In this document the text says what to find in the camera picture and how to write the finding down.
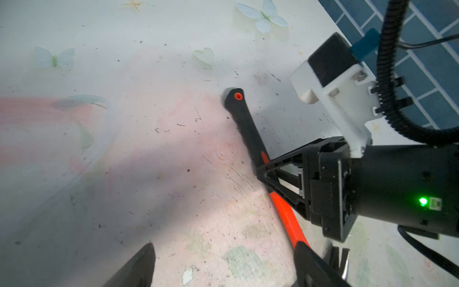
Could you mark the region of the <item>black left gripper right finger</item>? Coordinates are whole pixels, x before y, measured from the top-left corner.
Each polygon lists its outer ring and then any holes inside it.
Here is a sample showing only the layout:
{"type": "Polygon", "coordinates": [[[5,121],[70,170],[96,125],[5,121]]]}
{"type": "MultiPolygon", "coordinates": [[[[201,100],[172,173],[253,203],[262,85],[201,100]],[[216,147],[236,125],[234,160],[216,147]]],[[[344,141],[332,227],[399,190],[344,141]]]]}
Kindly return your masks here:
{"type": "Polygon", "coordinates": [[[305,242],[298,242],[294,249],[297,280],[295,287],[350,287],[350,250],[330,246],[329,260],[325,261],[305,242]]]}

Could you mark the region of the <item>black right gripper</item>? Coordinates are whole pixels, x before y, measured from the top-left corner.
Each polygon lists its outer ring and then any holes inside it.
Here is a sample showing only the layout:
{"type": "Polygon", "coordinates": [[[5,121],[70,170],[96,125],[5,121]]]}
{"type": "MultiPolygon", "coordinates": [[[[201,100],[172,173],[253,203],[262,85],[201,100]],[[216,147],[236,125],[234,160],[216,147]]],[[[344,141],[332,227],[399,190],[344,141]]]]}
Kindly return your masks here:
{"type": "Polygon", "coordinates": [[[350,148],[344,138],[317,139],[257,168],[257,178],[270,193],[279,195],[305,220],[322,228],[322,234],[345,242],[356,215],[346,208],[345,183],[351,174],[350,148]],[[281,170],[294,165],[302,175],[281,170]],[[283,180],[300,187],[303,179],[305,199],[283,186],[283,180]]]}

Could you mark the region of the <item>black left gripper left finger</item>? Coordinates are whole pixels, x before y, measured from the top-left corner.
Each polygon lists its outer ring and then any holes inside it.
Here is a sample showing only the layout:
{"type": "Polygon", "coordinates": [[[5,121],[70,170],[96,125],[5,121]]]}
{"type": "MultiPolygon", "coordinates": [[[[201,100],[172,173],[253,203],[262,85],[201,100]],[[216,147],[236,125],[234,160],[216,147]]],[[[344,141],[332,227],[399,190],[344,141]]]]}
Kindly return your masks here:
{"type": "Polygon", "coordinates": [[[154,245],[147,243],[103,287],[150,287],[155,260],[154,245]]]}

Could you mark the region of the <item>red black claw hammer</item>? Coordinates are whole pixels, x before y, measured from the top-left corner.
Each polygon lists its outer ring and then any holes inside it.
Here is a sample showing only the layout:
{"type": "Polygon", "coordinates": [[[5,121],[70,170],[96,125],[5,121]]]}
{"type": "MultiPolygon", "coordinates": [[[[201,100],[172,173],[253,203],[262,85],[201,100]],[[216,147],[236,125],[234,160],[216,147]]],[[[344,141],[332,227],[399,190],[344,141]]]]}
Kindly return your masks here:
{"type": "MultiPolygon", "coordinates": [[[[271,159],[247,107],[243,89],[230,89],[224,98],[224,106],[226,110],[231,114],[234,122],[237,125],[239,133],[243,138],[244,144],[247,147],[252,163],[254,165],[255,174],[257,175],[257,168],[264,164],[263,155],[266,157],[266,160],[271,161],[271,159]]],[[[298,168],[294,165],[284,166],[281,168],[281,170],[292,173],[293,175],[302,175],[302,170],[298,170],[298,168]]],[[[299,188],[294,187],[293,185],[281,179],[279,181],[283,186],[292,190],[294,193],[299,194],[302,198],[305,199],[303,179],[300,179],[299,188]]],[[[302,231],[296,218],[297,215],[300,214],[293,210],[276,193],[269,192],[269,194],[274,203],[277,214],[282,221],[283,227],[287,232],[293,249],[295,249],[295,246],[298,242],[305,242],[310,247],[306,236],[304,235],[304,232],[302,231]]]]}

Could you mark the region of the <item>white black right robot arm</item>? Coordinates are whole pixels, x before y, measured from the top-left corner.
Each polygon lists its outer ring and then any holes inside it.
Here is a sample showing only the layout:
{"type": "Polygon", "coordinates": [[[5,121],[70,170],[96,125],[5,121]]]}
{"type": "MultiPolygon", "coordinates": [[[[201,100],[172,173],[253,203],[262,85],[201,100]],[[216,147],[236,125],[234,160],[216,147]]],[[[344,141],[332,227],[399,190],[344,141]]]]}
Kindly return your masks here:
{"type": "Polygon", "coordinates": [[[342,137],[269,160],[257,177],[325,237],[344,242],[357,217],[436,238],[459,235],[459,147],[383,145],[354,159],[342,137]]]}

